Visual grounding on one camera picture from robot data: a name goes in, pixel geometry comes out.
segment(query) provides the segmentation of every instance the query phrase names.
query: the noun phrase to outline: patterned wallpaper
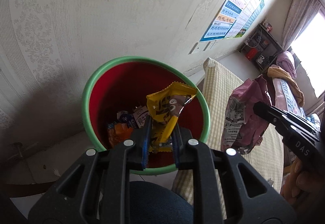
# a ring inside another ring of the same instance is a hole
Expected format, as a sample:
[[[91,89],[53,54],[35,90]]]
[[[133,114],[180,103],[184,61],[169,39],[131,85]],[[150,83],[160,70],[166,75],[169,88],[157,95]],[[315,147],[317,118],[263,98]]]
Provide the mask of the patterned wallpaper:
[[[83,87],[104,62],[152,57],[180,71],[234,50],[188,55],[224,0],[0,0],[0,162],[82,130]]]

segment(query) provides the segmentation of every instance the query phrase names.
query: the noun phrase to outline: yellow snack wrapper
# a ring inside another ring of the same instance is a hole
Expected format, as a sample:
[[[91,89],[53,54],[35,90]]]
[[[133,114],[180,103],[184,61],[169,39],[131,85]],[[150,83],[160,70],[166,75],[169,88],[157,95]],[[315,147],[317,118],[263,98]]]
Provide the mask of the yellow snack wrapper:
[[[197,88],[173,82],[164,90],[147,96],[147,107],[153,119],[149,151],[171,151],[170,134],[184,106],[197,91]]]

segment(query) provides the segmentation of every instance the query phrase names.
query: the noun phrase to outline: bed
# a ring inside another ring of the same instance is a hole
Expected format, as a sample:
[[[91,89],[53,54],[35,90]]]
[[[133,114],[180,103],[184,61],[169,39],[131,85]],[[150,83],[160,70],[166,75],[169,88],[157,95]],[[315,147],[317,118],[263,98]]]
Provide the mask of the bed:
[[[211,115],[210,135],[206,144],[212,149],[220,150],[228,97],[243,81],[211,58],[204,62],[204,71],[203,95]],[[261,145],[256,146],[251,153],[243,155],[243,157],[266,180],[271,178],[274,181],[274,189],[280,192],[283,174],[283,144],[282,136],[276,132],[273,125],[269,125],[265,131]],[[221,184],[218,178],[217,180],[219,196],[222,197]],[[177,173],[172,191],[193,204],[193,176],[191,170]],[[221,200],[221,207],[225,216],[223,200]]]

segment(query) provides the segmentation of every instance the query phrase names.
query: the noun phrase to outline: yellow towel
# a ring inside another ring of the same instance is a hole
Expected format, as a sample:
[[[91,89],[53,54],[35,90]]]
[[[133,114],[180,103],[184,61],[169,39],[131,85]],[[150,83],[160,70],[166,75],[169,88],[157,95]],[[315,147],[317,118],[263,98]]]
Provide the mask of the yellow towel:
[[[268,76],[272,78],[280,78],[287,81],[298,106],[302,107],[304,105],[303,92],[300,91],[297,83],[291,78],[288,72],[283,70],[280,66],[272,65],[268,69]]]

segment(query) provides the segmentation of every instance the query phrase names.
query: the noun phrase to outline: light switch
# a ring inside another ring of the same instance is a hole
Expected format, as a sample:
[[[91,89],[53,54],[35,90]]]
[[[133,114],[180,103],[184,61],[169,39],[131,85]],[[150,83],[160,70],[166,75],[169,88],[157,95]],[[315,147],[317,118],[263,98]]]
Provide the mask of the light switch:
[[[200,51],[204,51],[205,48],[207,47],[208,43],[210,43],[209,41],[202,41],[202,42],[197,42],[194,44],[192,50],[190,51],[189,54],[193,54],[193,53],[198,53]]]
[[[215,40],[210,41],[204,50],[206,51],[206,50],[212,49],[212,46],[213,46],[215,43],[216,43]]]

